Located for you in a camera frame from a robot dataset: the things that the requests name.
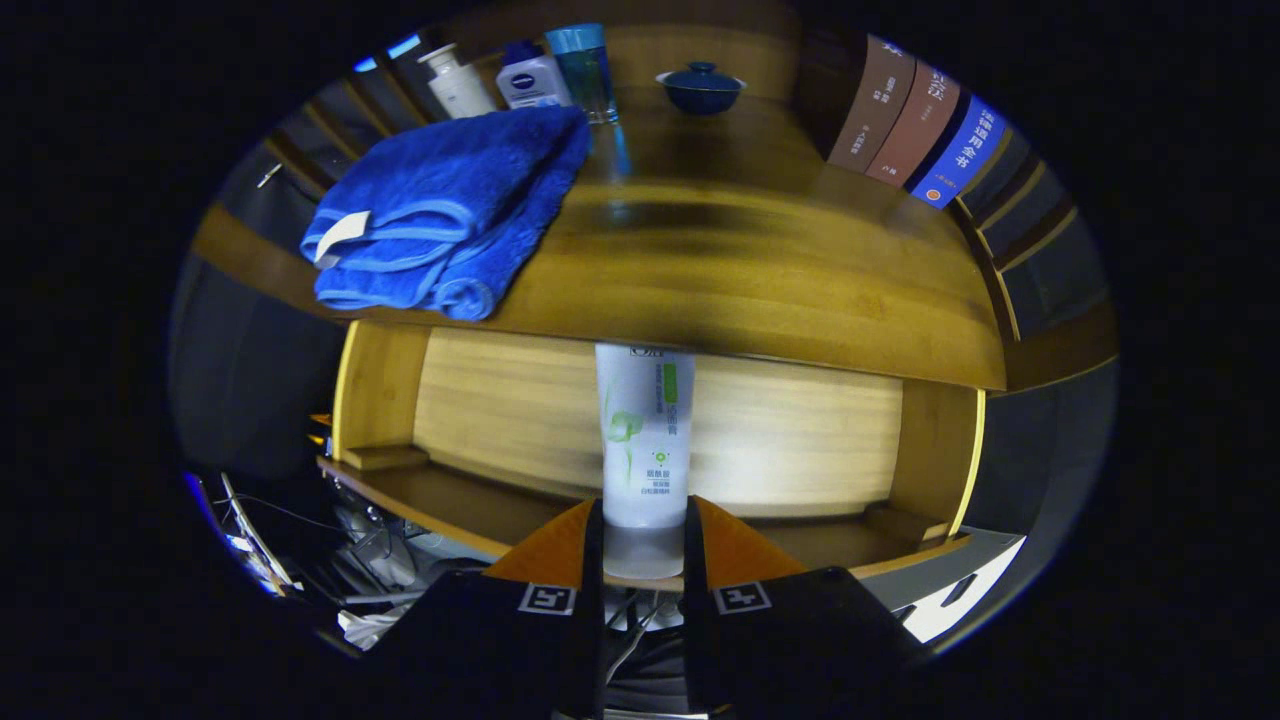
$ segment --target brown book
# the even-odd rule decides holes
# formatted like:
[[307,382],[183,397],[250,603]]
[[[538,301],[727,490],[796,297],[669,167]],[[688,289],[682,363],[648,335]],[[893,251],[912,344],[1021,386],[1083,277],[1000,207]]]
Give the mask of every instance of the brown book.
[[828,163],[859,173],[870,167],[872,158],[884,143],[906,104],[914,72],[915,58],[891,42],[867,36],[861,82],[836,145],[827,156]]
[[902,114],[867,169],[867,177],[902,187],[946,129],[959,100],[960,83],[916,60]]

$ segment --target white lotion bottle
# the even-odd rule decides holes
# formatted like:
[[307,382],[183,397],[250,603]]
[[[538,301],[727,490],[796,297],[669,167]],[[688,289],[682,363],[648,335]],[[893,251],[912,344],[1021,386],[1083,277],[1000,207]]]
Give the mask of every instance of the white lotion bottle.
[[626,345],[595,346],[604,443],[604,520],[675,528],[689,502],[694,356]]
[[604,443],[604,571],[660,579],[685,568],[694,356],[595,346]]
[[548,56],[531,40],[508,42],[502,64],[495,82],[512,110],[545,105],[567,108],[573,104],[556,58]]
[[457,44],[451,42],[417,59],[419,64],[426,63],[435,73],[426,85],[451,118],[493,113],[498,106],[484,88],[480,73],[471,65],[458,64],[458,59],[453,55],[456,47]]

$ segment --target folded towel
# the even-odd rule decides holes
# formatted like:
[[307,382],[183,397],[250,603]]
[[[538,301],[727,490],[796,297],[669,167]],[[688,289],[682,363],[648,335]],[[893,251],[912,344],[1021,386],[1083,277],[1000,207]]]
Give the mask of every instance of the folded towel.
[[316,297],[337,309],[425,307],[461,320],[493,313],[586,159],[579,108],[522,108],[401,133],[374,146],[320,201],[302,241],[317,261],[338,220],[364,233],[330,245]]

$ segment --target book spine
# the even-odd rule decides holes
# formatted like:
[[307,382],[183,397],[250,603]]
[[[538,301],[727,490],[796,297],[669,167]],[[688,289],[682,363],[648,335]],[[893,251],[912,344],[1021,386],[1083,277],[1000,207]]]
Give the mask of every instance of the book spine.
[[934,208],[946,206],[991,161],[1004,135],[1005,119],[977,95],[972,96],[960,129],[911,195]]
[[906,104],[915,59],[890,42],[868,35],[867,64],[827,161],[865,172]]
[[902,187],[947,127],[960,100],[960,85],[923,60],[902,114],[867,169],[867,177]]

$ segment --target blue lidded bowl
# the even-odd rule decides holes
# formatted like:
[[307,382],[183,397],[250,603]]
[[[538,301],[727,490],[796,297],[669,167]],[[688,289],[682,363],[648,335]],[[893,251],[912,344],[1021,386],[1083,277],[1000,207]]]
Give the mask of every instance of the blue lidded bowl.
[[716,72],[714,63],[689,63],[687,70],[655,77],[667,88],[667,97],[691,115],[714,115],[733,106],[746,83]]

